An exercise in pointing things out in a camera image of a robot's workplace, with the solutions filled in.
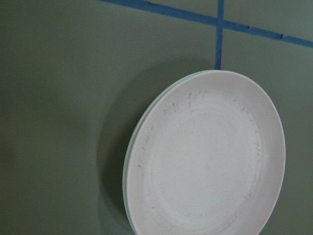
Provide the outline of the cream plate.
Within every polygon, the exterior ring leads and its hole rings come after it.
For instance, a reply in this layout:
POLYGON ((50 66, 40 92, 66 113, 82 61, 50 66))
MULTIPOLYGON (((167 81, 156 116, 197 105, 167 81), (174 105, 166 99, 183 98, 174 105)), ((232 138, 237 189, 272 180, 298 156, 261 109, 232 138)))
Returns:
POLYGON ((178 87, 180 84, 182 84, 183 82, 190 80, 190 79, 194 79, 199 77, 200 75, 208 75, 208 74, 214 74, 217 72, 223 72, 222 70, 205 70, 205 71, 199 71, 196 73, 192 73, 188 76, 185 76, 181 79, 179 79, 178 81, 174 82, 173 84, 171 84, 169 87, 167 87, 165 90, 163 90, 153 101, 152 103, 148 106, 148 108, 144 111, 143 115, 140 117, 138 123, 136 124, 133 133, 131 135, 131 138, 129 140, 128 146, 127 146, 127 151, 125 154, 125 159, 124 159, 124 164, 123 164, 123 174, 122 174, 122 192, 123 192, 123 203, 124 203, 124 207, 125 207, 125 211, 126 211, 126 215, 127 215, 127 219, 128 222, 130 224, 130 227, 132 229, 132 231, 134 232, 135 235, 138 234, 138 231, 134 225, 133 222, 133 218, 132 215, 130 213, 130 206, 128 203, 128 189, 127 189, 127 183, 128 183, 128 168, 130 166, 130 158, 131 158, 131 154, 132 154, 132 149, 133 149, 133 145, 134 142, 137 138, 138 133, 141 130, 141 126, 143 125, 143 123, 145 122, 147 116, 149 115, 149 113, 151 112, 151 110, 160 103, 160 100, 163 99, 163 97, 165 97, 171 90, 175 89, 176 87, 178 87))

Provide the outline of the pink plate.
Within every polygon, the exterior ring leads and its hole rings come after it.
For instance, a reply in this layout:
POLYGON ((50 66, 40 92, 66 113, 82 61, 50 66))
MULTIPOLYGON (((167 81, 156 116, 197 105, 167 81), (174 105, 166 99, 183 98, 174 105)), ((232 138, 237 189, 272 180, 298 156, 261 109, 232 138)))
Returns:
POLYGON ((138 235, 257 235, 284 178, 285 137, 244 75, 200 75, 156 105, 134 142, 128 203, 138 235))

